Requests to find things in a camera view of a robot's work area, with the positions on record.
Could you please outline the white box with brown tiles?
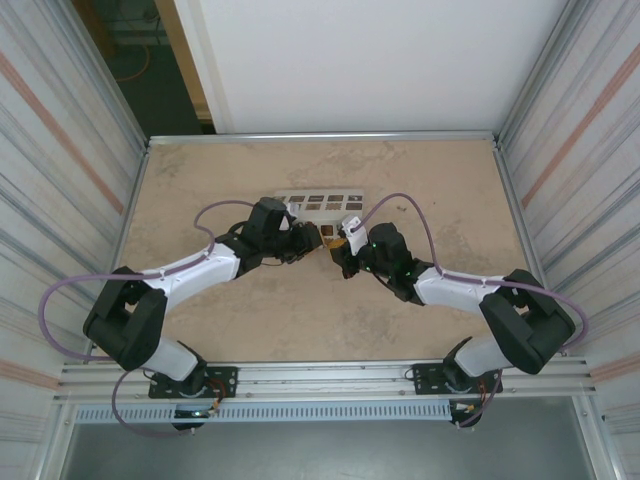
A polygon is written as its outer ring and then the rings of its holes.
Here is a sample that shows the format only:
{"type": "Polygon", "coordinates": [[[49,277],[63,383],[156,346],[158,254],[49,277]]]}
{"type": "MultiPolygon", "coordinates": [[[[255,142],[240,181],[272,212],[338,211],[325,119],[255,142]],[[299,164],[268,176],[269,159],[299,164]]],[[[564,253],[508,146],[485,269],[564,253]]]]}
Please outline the white box with brown tiles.
{"type": "Polygon", "coordinates": [[[296,221],[311,222],[325,239],[335,238],[342,221],[349,215],[363,216],[365,194],[362,189],[289,189],[273,194],[285,204],[295,204],[296,221]]]}

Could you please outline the aluminium frame cross rail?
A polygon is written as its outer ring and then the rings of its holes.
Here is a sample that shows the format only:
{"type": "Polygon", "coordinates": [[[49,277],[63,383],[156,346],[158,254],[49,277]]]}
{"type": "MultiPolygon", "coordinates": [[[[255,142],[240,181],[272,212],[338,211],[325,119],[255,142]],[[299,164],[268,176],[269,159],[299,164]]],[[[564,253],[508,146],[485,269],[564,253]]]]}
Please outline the aluminium frame cross rail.
{"type": "Polygon", "coordinates": [[[365,141],[490,141],[495,135],[483,130],[398,131],[398,132],[322,132],[219,135],[152,136],[149,146],[187,144],[260,144],[365,141]]]}

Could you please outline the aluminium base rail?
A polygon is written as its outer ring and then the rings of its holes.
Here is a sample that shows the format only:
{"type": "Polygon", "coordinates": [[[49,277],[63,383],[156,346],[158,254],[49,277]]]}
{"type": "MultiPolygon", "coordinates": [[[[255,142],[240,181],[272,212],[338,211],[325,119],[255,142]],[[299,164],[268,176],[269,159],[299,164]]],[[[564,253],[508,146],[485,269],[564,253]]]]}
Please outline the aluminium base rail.
{"type": "MultiPolygon", "coordinates": [[[[239,362],[227,388],[235,401],[389,400],[414,397],[413,360],[346,362],[239,362]]],[[[57,404],[107,403],[122,370],[114,363],[67,365],[53,399],[57,404]]],[[[509,398],[591,396],[596,386],[581,357],[556,356],[537,375],[514,368],[502,374],[509,398]]]]}

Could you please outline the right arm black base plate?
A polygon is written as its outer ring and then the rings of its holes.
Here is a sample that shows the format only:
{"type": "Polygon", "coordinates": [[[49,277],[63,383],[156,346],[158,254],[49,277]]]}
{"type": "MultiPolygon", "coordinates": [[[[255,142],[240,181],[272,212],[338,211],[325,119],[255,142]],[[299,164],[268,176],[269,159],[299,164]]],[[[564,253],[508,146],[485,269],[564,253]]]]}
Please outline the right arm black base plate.
{"type": "Polygon", "coordinates": [[[417,395],[471,395],[503,392],[498,371],[489,371],[479,377],[470,377],[456,366],[440,363],[413,364],[405,373],[417,395]]]}

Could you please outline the aluminium frame side rail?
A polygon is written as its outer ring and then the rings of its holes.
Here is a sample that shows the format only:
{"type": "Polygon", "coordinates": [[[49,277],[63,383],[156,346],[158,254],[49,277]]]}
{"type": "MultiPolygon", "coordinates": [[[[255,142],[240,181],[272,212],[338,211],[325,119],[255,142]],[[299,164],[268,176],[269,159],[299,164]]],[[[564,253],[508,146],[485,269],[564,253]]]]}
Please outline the aluminium frame side rail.
{"type": "Polygon", "coordinates": [[[525,222],[523,207],[521,206],[520,200],[516,194],[504,156],[497,144],[493,145],[492,152],[528,270],[539,284],[538,295],[546,297],[549,301],[553,300],[561,306],[561,302],[559,300],[548,296],[545,274],[543,273],[541,263],[538,259],[538,255],[535,251],[533,241],[525,222]]]}
{"type": "Polygon", "coordinates": [[[141,189],[142,182],[144,180],[144,176],[148,166],[150,152],[151,152],[151,146],[148,145],[141,158],[141,163],[134,179],[132,190],[129,196],[129,201],[124,211],[120,234],[115,246],[113,259],[111,261],[110,266],[107,268],[108,273],[112,273],[120,265],[124,248],[126,245],[126,241],[129,235],[129,230],[130,230],[131,222],[133,219],[134,211],[139,198],[140,189],[141,189]]]}

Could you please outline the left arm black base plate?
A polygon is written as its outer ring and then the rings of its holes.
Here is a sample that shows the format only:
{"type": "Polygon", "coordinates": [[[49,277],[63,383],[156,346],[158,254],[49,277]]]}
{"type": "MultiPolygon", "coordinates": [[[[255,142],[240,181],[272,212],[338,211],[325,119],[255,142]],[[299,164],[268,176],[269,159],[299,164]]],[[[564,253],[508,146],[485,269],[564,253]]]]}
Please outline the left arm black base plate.
{"type": "Polygon", "coordinates": [[[155,373],[148,396],[151,399],[225,399],[234,398],[239,369],[229,366],[198,366],[182,381],[155,373]]]}

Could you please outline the wooden door frame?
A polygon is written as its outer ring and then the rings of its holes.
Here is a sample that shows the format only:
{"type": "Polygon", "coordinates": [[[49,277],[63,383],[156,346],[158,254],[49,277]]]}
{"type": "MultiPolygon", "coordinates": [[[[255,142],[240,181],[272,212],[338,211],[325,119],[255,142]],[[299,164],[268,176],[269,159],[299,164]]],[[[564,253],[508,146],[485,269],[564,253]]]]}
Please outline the wooden door frame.
{"type": "Polygon", "coordinates": [[[196,117],[201,123],[213,125],[193,56],[189,48],[184,28],[179,18],[175,0],[154,0],[169,44],[175,56],[188,96],[196,117]]]}

